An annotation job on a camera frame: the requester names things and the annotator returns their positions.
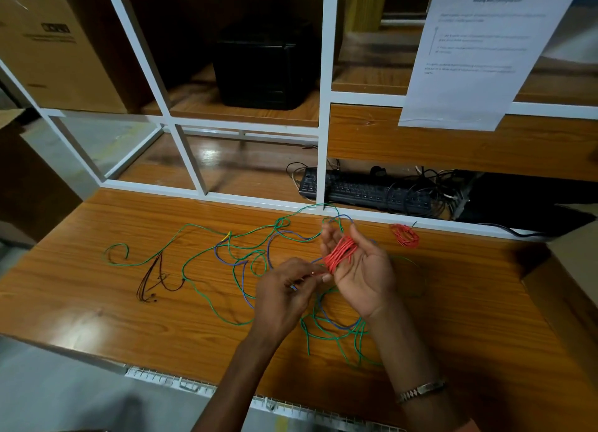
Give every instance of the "red wire bundle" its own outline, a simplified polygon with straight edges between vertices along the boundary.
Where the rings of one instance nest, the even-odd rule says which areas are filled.
[[[391,224],[391,231],[396,236],[396,241],[406,248],[416,248],[419,245],[419,235],[412,227],[404,224]]]
[[[357,243],[355,243],[351,237],[346,235],[343,236],[333,249],[333,252],[324,257],[323,261],[326,264],[326,268],[334,274],[334,270],[336,270],[336,267],[339,266],[340,262],[345,259],[348,259],[349,262],[351,262],[351,256],[355,251],[357,251]]]

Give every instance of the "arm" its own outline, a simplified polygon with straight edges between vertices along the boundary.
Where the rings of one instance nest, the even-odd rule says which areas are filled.
[[[368,324],[395,394],[441,379],[436,359],[399,297],[388,255],[355,226],[350,236],[359,249],[350,262],[345,260],[337,267],[334,281]],[[341,237],[338,229],[324,224],[322,255],[329,254]],[[446,388],[410,399],[402,408],[415,430],[451,432],[468,421]]]
[[[241,430],[274,352],[299,322],[322,278],[329,277],[322,266],[294,258],[259,280],[251,330],[237,347],[218,389],[191,432]]]

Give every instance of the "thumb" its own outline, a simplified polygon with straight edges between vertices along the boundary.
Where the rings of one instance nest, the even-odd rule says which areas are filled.
[[[297,291],[293,295],[293,305],[295,307],[305,308],[311,295],[316,291],[318,284],[322,282],[322,275],[310,276],[305,278],[301,284],[295,285]]]
[[[370,239],[358,231],[357,227],[355,227],[355,224],[351,224],[349,233],[351,234],[351,238],[355,241],[355,243],[357,243],[357,246],[360,247],[366,255],[372,255],[378,252],[378,247],[374,245]]]

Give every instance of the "instruction sheet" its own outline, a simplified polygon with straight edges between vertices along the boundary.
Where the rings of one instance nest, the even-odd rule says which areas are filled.
[[[494,131],[572,0],[432,0],[399,126]]]

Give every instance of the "concrete floor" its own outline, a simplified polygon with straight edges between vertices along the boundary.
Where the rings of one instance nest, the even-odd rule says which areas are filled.
[[[67,124],[103,172],[155,127],[84,119],[68,119]],[[23,137],[82,199],[97,190],[43,120],[29,125]],[[26,253],[0,247],[0,278]],[[206,403],[207,398],[197,394],[134,380],[0,336],[0,432],[187,432]],[[328,430],[258,410],[250,410],[243,426],[244,432]]]

